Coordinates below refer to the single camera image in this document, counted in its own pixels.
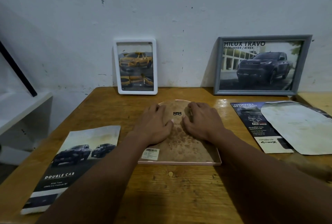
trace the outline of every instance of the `brown backing board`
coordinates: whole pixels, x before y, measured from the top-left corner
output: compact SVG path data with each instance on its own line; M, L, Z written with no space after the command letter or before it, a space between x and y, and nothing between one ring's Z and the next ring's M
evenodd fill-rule
M189 101L172 100L160 103L166 105L163 122L174 120L171 134L165 141L149 146L159 149L158 160L140 159L140 164L180 164L180 165L220 165L221 160L217 148L209 142L198 140L188 135L181 126L182 116L190 116L187 105Z

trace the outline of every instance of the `barcode sticker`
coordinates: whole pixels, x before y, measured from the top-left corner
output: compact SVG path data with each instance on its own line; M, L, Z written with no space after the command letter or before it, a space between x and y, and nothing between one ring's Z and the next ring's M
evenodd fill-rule
M158 160L159 149L146 148L142 154L143 159Z

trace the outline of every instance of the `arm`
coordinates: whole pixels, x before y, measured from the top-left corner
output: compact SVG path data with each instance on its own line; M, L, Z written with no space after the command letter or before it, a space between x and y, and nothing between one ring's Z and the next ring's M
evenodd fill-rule
M163 125L164 112L165 106L146 108L123 141L70 186L36 223L112 223L143 151L163 141L172 130L172 121Z
M183 118L187 131L217 146L222 159L253 181L256 190L263 190L297 220L332 223L331 188L239 139L209 105L192 102L189 107L193 121Z

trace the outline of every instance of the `person's left hand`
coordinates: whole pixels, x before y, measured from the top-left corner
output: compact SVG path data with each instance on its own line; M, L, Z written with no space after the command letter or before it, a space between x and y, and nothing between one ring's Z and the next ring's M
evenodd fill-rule
M137 120L134 129L129 133L146 141L147 145L154 145L164 141L171 134L174 122L169 120L163 124L166 106L153 104L144 109Z

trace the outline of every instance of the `white wall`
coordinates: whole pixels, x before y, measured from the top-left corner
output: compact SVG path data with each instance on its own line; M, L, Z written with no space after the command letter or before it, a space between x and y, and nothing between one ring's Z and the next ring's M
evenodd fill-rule
M113 85L115 37L156 38L159 86L193 87L213 84L218 36L313 34L300 90L331 91L331 15L331 0L0 0L0 40L53 91L52 130Z

